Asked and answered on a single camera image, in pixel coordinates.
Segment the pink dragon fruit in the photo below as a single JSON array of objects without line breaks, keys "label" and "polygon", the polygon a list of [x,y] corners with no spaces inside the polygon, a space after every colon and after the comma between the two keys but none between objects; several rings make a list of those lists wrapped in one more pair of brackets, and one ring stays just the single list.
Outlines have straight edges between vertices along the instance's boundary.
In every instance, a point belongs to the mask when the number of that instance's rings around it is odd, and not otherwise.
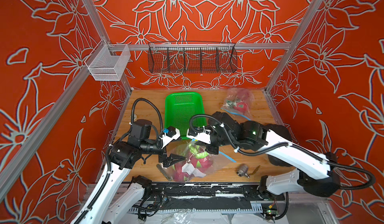
[{"label": "pink dragon fruit", "polygon": [[174,173],[172,178],[175,182],[188,182],[192,178],[203,178],[208,175],[209,169],[213,166],[211,161],[202,163],[202,168],[196,168],[194,163],[180,162],[173,165]]},{"label": "pink dragon fruit", "polygon": [[196,168],[202,168],[202,163],[208,160],[210,154],[203,147],[193,143],[189,143],[187,147],[192,154],[190,158],[191,163],[194,163]]}]

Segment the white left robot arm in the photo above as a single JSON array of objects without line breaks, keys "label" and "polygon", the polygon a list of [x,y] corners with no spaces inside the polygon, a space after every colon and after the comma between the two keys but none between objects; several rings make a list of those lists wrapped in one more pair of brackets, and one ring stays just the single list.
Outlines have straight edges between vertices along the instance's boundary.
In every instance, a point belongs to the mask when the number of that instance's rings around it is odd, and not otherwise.
[{"label": "white left robot arm", "polygon": [[139,102],[145,102],[154,108],[160,128],[157,129],[149,120],[131,119],[130,129],[107,148],[102,176],[85,205],[72,220],[73,224],[117,224],[139,200],[153,195],[152,181],[137,176],[132,179],[123,195],[113,201],[121,183],[136,162],[146,160],[144,155],[148,157],[157,155],[159,162],[165,167],[185,160],[179,155],[168,155],[166,149],[169,143],[181,140],[180,130],[172,126],[165,128],[159,109],[144,98],[134,101],[132,116],[135,115],[135,108]]}]

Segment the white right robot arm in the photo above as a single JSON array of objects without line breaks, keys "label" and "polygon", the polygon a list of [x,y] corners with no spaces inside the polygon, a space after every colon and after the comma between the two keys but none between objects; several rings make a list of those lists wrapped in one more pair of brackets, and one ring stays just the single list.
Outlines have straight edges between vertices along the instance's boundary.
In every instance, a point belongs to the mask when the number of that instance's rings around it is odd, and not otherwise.
[{"label": "white right robot arm", "polygon": [[[231,146],[235,153],[256,157],[267,154],[294,169],[278,176],[263,176],[260,193],[280,195],[304,191],[327,198],[339,190],[354,191],[371,187],[376,177],[362,168],[339,164],[332,153],[316,153],[280,136],[273,129],[255,121],[239,124],[228,114],[197,114],[190,118],[187,137],[217,155],[222,146]],[[336,170],[365,174],[368,180],[357,186],[343,186]]]}]

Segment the green plastic perforated basket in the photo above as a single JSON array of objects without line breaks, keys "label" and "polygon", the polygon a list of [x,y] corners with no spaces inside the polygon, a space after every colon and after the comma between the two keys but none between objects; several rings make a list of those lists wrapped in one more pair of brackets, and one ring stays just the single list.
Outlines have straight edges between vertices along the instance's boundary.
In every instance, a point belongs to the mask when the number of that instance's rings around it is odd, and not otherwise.
[{"label": "green plastic perforated basket", "polygon": [[173,93],[165,99],[165,126],[180,130],[182,140],[187,140],[190,118],[204,114],[203,98],[196,92]]}]

